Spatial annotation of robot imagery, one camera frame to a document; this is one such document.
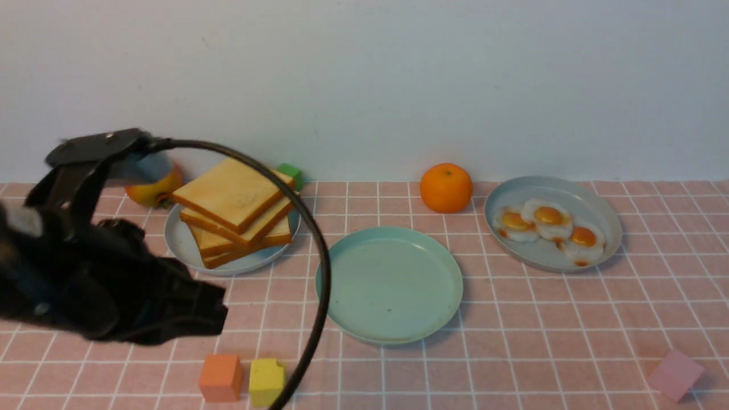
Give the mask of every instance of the empty plate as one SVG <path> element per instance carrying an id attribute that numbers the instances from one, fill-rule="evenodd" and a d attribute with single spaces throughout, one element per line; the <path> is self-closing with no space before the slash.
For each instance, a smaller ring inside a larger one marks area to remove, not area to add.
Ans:
<path id="1" fill-rule="evenodd" d="M 463 277 L 449 251 L 430 236 L 381 226 L 345 236 L 330 249 L 329 317 L 376 344 L 402 344 L 435 333 L 453 317 Z M 316 270 L 321 297 L 321 266 Z"/>

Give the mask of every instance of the pink block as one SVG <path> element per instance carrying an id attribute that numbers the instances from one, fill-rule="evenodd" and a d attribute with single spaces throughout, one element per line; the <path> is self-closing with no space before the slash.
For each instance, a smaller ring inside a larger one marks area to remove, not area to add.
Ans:
<path id="1" fill-rule="evenodd" d="M 648 384 L 678 403 L 696 383 L 703 367 L 679 350 L 669 353 L 648 378 Z"/>

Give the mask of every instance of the toast slice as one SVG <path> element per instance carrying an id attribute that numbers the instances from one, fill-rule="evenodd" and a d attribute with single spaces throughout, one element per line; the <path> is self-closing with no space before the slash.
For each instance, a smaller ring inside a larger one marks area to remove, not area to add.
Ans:
<path id="1" fill-rule="evenodd" d="M 189 208 L 180 211 L 180 220 L 188 225 L 196 226 L 209 233 L 221 236 L 237 244 L 238 247 L 248 248 L 257 245 L 259 241 L 266 237 L 286 217 L 292 208 L 293 204 L 290 199 L 280 199 L 263 215 L 259 216 L 243 233 L 236 233 Z"/>
<path id="2" fill-rule="evenodd" d="M 200 241 L 204 237 L 206 232 L 195 226 L 188 225 L 187 227 L 190 229 L 190 232 L 192 233 L 192 237 L 195 238 L 195 242 L 197 242 L 198 246 L 200 246 Z M 237 248 L 237 249 L 231 250 L 230 252 L 222 253 L 220 255 L 213 255 L 213 256 L 200 255 L 200 258 L 203 260 L 203 266 L 205 266 L 208 269 L 215 269 L 226 263 L 233 262 L 236 259 L 243 258 L 245 256 L 252 254 L 253 252 L 257 252 L 264 248 L 266 248 L 266 246 L 264 246 L 264 242 L 262 241 L 262 242 L 260 242 L 260 245 L 258 245 L 256 247 Z"/>
<path id="3" fill-rule="evenodd" d="M 222 256 L 229 252 L 254 249 L 257 247 L 277 247 L 290 244 L 292 241 L 288 216 L 280 220 L 273 229 L 271 229 L 268 235 L 264 236 L 260 242 L 252 247 L 242 247 L 238 242 L 231 241 L 224 236 L 216 235 L 215 233 L 208 232 L 205 229 L 194 225 L 187 224 L 187 227 L 190 229 L 192 237 L 198 245 L 202 259 Z"/>
<path id="4" fill-rule="evenodd" d="M 278 171 L 273 173 L 288 186 L 294 186 L 293 178 Z M 172 197 L 183 207 L 242 234 L 284 193 L 253 168 L 226 158 L 202 177 L 176 190 Z"/>

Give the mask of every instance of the fried egg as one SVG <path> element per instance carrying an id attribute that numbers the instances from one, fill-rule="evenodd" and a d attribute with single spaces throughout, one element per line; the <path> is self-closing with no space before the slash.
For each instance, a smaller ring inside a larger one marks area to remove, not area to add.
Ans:
<path id="1" fill-rule="evenodd" d="M 559 243 L 572 234 L 572 217 L 565 208 L 541 198 L 524 203 L 521 219 L 533 223 L 539 236 L 549 241 Z"/>
<path id="2" fill-rule="evenodd" d="M 496 232 L 516 242 L 532 242 L 539 239 L 534 224 L 521 219 L 521 206 L 504 206 L 491 220 Z"/>
<path id="3" fill-rule="evenodd" d="M 605 249 L 605 235 L 600 228 L 582 218 L 575 218 L 572 235 L 557 247 L 577 266 L 588 266 L 597 262 Z"/>

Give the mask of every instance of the light blue plate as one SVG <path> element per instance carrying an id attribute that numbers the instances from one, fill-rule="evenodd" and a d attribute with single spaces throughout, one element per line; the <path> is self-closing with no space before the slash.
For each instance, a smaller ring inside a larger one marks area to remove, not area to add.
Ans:
<path id="1" fill-rule="evenodd" d="M 514 242 L 502 238 L 493 224 L 494 215 L 504 206 L 523 204 L 532 198 L 544 198 L 562 205 L 572 215 L 596 225 L 605 235 L 602 257 L 589 266 L 575 266 L 565 258 L 554 243 L 540 239 L 535 242 Z M 484 216 L 491 234 L 507 253 L 526 265 L 549 272 L 573 274 L 610 259 L 620 247 L 623 228 L 615 211 L 593 191 L 574 182 L 552 177 L 519 177 L 509 179 L 491 191 L 484 205 Z"/>
<path id="2" fill-rule="evenodd" d="M 420 340 L 458 311 L 463 276 L 433 238 L 381 226 L 345 236 L 330 250 L 329 317 L 345 332 L 376 344 Z M 321 265 L 316 270 L 321 297 Z"/>
<path id="3" fill-rule="evenodd" d="M 165 242 L 175 258 L 180 259 L 191 269 L 195 269 L 201 273 L 215 276 L 235 276 L 246 272 L 254 271 L 258 268 L 266 266 L 281 256 L 289 245 L 280 247 L 270 247 L 250 255 L 228 262 L 223 266 L 215 269 L 208 269 L 203 265 L 200 258 L 200 251 L 195 243 L 195 239 L 190 233 L 190 229 L 180 220 L 180 211 L 182 207 L 175 205 L 167 216 L 165 222 Z M 296 235 L 299 231 L 301 217 L 298 212 L 291 211 L 289 213 L 289 224 L 291 226 L 292 235 Z"/>

